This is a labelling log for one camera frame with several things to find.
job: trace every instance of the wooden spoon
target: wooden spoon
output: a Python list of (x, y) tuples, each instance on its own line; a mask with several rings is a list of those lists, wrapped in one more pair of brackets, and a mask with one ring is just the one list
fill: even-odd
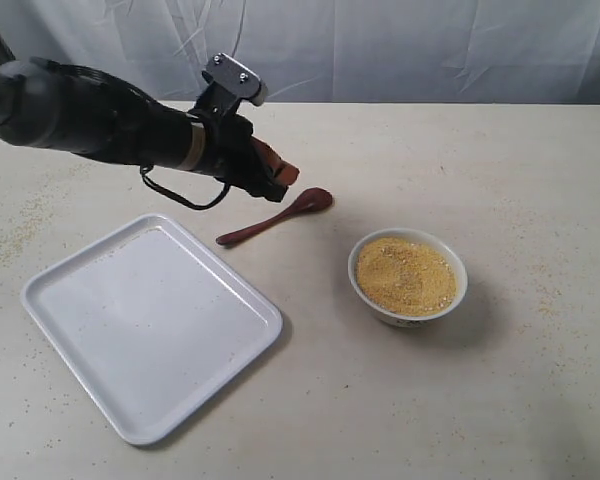
[(235, 247), (239, 243), (264, 232), (278, 223), (304, 213), (318, 213), (333, 205), (333, 195), (322, 188), (309, 188), (302, 192), (295, 201), (275, 217), (252, 225), (237, 232), (227, 233), (216, 238), (216, 243), (223, 247)]

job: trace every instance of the robotic hand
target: robotic hand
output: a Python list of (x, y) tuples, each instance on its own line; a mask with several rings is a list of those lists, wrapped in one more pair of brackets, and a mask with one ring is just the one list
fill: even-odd
[[(225, 54), (202, 72), (208, 86), (188, 112), (87, 67), (34, 58), (0, 66), (0, 138), (12, 145), (63, 150), (100, 162), (138, 165), (147, 186), (194, 210), (217, 205), (232, 186), (280, 202), (298, 170), (237, 114), (243, 100), (262, 105), (260, 78)], [(215, 177), (224, 184), (195, 205), (148, 177), (154, 166)]]

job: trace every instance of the spoon handle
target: spoon handle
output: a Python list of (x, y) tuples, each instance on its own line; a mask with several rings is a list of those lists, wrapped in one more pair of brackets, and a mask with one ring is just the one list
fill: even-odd
[(294, 209), (292, 209), (292, 206), (290, 206), (289, 208), (280, 212), (278, 215), (271, 217), (264, 222), (256, 223), (255, 225), (243, 228), (242, 230), (221, 235), (220, 237), (216, 238), (216, 243), (227, 248), (235, 247), (239, 243), (249, 240), (250, 238), (255, 237), (256, 235), (280, 223), (281, 221), (293, 216), (294, 213)]

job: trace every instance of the bowl rim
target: bowl rim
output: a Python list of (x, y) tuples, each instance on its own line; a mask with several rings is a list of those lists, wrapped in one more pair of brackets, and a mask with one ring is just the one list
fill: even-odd
[[(460, 269), (459, 269), (459, 272), (457, 272), (457, 273), (460, 273), (460, 277), (462, 277), (462, 279), (464, 280), (462, 282), (464, 285), (464, 288), (461, 291), (456, 291), (456, 296), (453, 299), (453, 302), (451, 302), (451, 304), (447, 308), (445, 308), (444, 310), (441, 310), (440, 312), (437, 312), (433, 315), (427, 315), (427, 316), (423, 316), (423, 317), (411, 317), (408, 315), (399, 315), (397, 313), (393, 313), (393, 312), (381, 307), (377, 303), (373, 302), (369, 297), (367, 297), (367, 295), (365, 295), (365, 293), (362, 291), (362, 289), (358, 285), (358, 280), (356, 278), (356, 272), (355, 272), (355, 266), (356, 266), (356, 263), (358, 260), (358, 256), (360, 255), (360, 250), (362, 250), (362, 247), (364, 247), (372, 239), (375, 240), (378, 238), (383, 238), (385, 236), (388, 237), (391, 234), (415, 234), (415, 235), (419, 235), (424, 238), (427, 238), (428, 240), (431, 241), (431, 244), (430, 244), (431, 247), (435, 248), (435, 250), (437, 250), (437, 251), (440, 251), (440, 249), (444, 250), (447, 254), (452, 256), (458, 262)], [(351, 282), (351, 286), (356, 291), (358, 296), (367, 305), (369, 305), (372, 309), (376, 310), (377, 312), (382, 313), (383, 315), (387, 315), (396, 320), (405, 320), (408, 322), (426, 322), (426, 321), (435, 320), (436, 318), (440, 318), (444, 315), (447, 315), (452, 310), (455, 310), (455, 308), (458, 305), (460, 305), (460, 302), (462, 302), (462, 300), (464, 299), (464, 297), (467, 293), (467, 289), (469, 287), (469, 278), (467, 275), (467, 269), (464, 265), (464, 262), (460, 258), (460, 256), (446, 242), (443, 242), (435, 235), (432, 235), (428, 232), (425, 232), (422, 230), (417, 230), (414, 228), (404, 228), (404, 227), (384, 228), (381, 230), (376, 230), (374, 232), (371, 232), (371, 233), (365, 235), (364, 237), (362, 237), (360, 240), (358, 240), (358, 242), (356, 242), (354, 247), (351, 249), (351, 252), (349, 253), (348, 273), (349, 273), (349, 281)]]

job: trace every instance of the bowl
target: bowl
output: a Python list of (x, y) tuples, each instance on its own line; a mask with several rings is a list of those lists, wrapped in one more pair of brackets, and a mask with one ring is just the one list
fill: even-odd
[[(397, 313), (393, 313), (382, 308), (364, 294), (356, 279), (356, 265), (358, 263), (358, 256), (365, 245), (373, 242), (374, 240), (385, 237), (404, 238), (411, 243), (428, 245), (445, 258), (453, 270), (456, 278), (456, 296), (447, 308), (433, 315), (423, 317), (398, 315)], [(467, 286), (469, 283), (467, 270), (465, 269), (464, 263), (462, 263), (460, 257), (446, 243), (429, 233), (410, 228), (388, 228), (385, 230), (378, 230), (377, 232), (367, 235), (358, 243), (356, 243), (355, 247), (353, 247), (353, 250), (351, 250), (351, 254), (349, 255), (349, 280), (351, 281), (351, 285), (358, 296), (367, 305), (367, 307), (369, 307), (371, 314), (377, 319), (396, 327), (419, 327), (428, 321), (447, 315), (449, 312), (454, 310), (460, 304), (460, 302), (462, 302), (462, 299), (467, 293)]]

